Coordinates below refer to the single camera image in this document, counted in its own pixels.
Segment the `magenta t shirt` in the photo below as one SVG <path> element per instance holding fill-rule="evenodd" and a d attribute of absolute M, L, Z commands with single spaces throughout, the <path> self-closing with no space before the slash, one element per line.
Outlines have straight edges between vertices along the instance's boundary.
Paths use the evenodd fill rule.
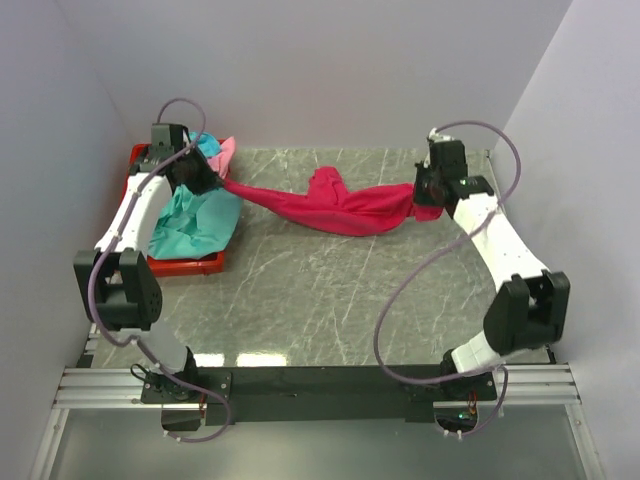
<path fill-rule="evenodd" d="M 378 185 L 350 191 L 334 167 L 320 167 L 304 194 L 224 181 L 230 193 L 293 223 L 325 233 L 367 237 L 387 233 L 405 220 L 429 222 L 441 217 L 441 207 L 419 206 L 410 183 Z"/>

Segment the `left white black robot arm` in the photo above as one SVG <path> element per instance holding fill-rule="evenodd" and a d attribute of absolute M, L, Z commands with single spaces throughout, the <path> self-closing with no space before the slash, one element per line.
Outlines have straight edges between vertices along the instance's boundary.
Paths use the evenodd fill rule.
<path fill-rule="evenodd" d="M 191 349 L 160 319 L 162 291 L 148 264 L 156 222 L 180 184 L 197 191 L 219 184 L 194 147 L 134 164 L 108 230 L 92 249 L 76 254 L 73 269 L 87 317 L 102 337 L 117 348 L 137 347 L 150 362 L 144 381 L 186 402 L 215 393 L 201 380 Z"/>

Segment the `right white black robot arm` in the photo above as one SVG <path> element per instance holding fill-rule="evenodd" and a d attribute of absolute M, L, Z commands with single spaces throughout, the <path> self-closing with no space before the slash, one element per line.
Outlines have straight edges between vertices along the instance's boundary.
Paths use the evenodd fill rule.
<path fill-rule="evenodd" d="M 448 351 L 440 363 L 444 395 L 460 399 L 474 377 L 502 361 L 558 342 L 564 333 L 570 281 L 552 272 L 525 245 L 482 176 L 447 178 L 438 168 L 416 165 L 414 202 L 441 207 L 473 243 L 495 285 L 496 295 L 481 331 Z"/>

